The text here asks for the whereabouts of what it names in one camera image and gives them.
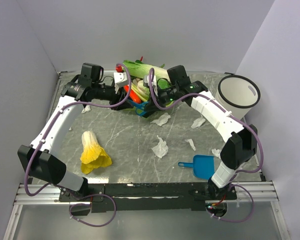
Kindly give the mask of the blue hand brush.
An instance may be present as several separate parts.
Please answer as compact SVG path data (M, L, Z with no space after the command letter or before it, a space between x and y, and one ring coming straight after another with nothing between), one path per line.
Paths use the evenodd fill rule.
M144 117L146 115L147 111L145 111L145 107L149 103L148 101L136 103L128 99L127 102L134 108L134 111L138 116Z

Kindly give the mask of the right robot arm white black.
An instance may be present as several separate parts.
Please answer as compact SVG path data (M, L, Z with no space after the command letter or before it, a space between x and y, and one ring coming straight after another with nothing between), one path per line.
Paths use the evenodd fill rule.
M220 199L229 189L231 181L243 171L243 165L256 154L259 143L257 129L246 125L222 107L202 82L192 82L184 66L172 67L167 73L171 85L165 89L159 88L155 82L153 68L144 76L143 82L150 91L147 106L166 110L167 103L174 106L185 102L218 131L224 141L220 152L221 163L208 179L206 192L213 199Z

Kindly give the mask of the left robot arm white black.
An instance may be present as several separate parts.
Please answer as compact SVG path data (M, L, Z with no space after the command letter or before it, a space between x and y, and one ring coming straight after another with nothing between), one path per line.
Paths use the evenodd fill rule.
M85 177L79 176L67 169L64 162L58 159L62 141L82 110L92 105L92 100L109 101L108 109L116 109L127 104L129 92L124 86L131 86L129 70L120 64L123 72L115 72L113 84L103 83L104 68L97 64L84 63L80 74L65 84L61 91L58 104L49 120L29 144L21 145L17 151L18 158L24 169L25 193L34 197L40 190L30 192L29 177L45 181L71 191L77 201L85 200L89 195L89 184Z

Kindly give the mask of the blue dustpan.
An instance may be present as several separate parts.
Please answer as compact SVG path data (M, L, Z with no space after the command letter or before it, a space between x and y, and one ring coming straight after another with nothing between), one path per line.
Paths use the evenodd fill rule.
M214 157L211 155L195 155L192 162L178 162L179 167L193 169L196 178L208 180L215 173Z

